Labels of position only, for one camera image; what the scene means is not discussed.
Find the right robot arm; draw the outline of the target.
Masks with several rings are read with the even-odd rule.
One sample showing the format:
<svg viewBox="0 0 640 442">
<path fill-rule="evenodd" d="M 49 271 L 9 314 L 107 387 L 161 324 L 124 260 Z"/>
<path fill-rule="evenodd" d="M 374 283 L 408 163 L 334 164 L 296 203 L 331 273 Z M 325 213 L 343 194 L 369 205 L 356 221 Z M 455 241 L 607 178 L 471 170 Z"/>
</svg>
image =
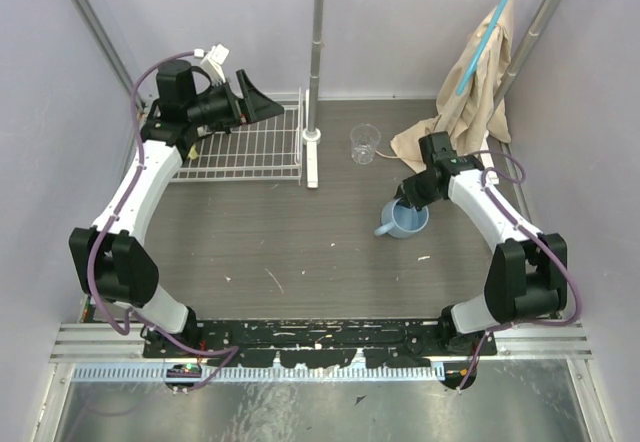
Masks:
<svg viewBox="0 0 640 442">
<path fill-rule="evenodd" d="M 444 308 L 438 341 L 444 352 L 459 356 L 474 335 L 513 322 L 541 322 L 567 306 L 567 244 L 523 218 L 495 190 L 489 170 L 474 155 L 459 155 L 444 132 L 419 139 L 425 169 L 404 179 L 396 200 L 414 212 L 448 200 L 473 222 L 492 251 L 480 295 Z"/>
</svg>

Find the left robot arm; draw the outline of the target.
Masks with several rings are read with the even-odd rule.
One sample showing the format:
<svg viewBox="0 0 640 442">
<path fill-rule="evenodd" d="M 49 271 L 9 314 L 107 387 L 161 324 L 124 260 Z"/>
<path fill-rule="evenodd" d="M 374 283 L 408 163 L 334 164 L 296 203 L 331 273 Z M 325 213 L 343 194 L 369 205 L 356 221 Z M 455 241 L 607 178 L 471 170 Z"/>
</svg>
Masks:
<svg viewBox="0 0 640 442">
<path fill-rule="evenodd" d="M 168 57 L 147 69 L 158 91 L 144 122 L 135 120 L 136 154 L 104 211 L 88 228 L 76 228 L 69 247 L 84 293 L 112 328 L 126 335 L 130 321 L 116 321 L 108 309 L 115 304 L 136 314 L 165 337 L 164 345 L 178 358 L 194 355 L 200 346 L 195 312 L 161 286 L 159 269 L 144 247 L 150 220 L 170 180 L 199 140 L 215 133 L 268 120 L 284 108 L 237 71 L 241 89 L 207 75 L 199 91 L 194 77 L 205 70 L 189 62 L 189 53 Z"/>
</svg>

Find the clear plastic cup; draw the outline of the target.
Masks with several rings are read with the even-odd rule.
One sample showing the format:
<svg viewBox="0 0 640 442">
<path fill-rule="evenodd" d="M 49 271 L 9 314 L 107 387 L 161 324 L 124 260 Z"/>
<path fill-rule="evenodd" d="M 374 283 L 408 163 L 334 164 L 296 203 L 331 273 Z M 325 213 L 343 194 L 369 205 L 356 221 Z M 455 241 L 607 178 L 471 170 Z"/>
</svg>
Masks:
<svg viewBox="0 0 640 442">
<path fill-rule="evenodd" d="M 359 165 L 366 165 L 373 161 L 381 134 L 370 124 L 360 124 L 350 133 L 351 157 Z"/>
</svg>

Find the blue mug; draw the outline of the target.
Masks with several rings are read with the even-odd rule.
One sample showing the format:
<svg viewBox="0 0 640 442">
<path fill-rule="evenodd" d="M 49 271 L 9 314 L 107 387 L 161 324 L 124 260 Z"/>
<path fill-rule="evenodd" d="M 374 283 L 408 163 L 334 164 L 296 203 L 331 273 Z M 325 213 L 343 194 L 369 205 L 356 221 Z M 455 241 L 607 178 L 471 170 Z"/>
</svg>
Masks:
<svg viewBox="0 0 640 442">
<path fill-rule="evenodd" d="M 427 207 L 416 209 L 405 207 L 398 199 L 388 202 L 380 214 L 380 226 L 374 230 L 376 237 L 390 236 L 395 239 L 409 238 L 423 230 L 429 221 Z"/>
</svg>

